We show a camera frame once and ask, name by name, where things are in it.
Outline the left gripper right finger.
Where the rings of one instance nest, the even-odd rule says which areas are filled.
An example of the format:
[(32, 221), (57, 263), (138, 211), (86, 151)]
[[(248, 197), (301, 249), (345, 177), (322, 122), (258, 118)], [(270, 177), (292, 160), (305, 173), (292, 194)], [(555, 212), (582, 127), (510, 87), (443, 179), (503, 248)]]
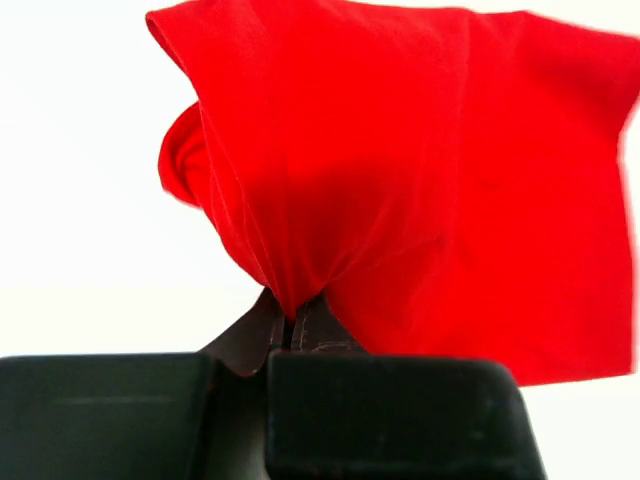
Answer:
[(333, 314), (324, 294), (297, 310), (290, 349), (310, 353), (365, 352)]

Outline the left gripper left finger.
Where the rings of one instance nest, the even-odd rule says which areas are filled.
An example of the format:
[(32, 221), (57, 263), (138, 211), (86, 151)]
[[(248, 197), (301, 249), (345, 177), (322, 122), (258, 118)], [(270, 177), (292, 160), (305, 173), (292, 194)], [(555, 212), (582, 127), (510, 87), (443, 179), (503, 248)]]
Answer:
[(253, 306), (199, 350), (236, 376), (254, 376), (270, 351), (280, 348), (286, 317), (274, 294), (265, 288)]

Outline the red t-shirt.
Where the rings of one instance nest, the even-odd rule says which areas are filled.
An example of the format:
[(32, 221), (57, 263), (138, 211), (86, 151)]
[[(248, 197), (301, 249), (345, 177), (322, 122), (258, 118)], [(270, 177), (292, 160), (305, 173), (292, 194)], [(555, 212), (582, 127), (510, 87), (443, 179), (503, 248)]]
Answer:
[(527, 386), (631, 371), (637, 38), (351, 1), (146, 24), (197, 94), (161, 184), (286, 315), (324, 294), (372, 353), (493, 360)]

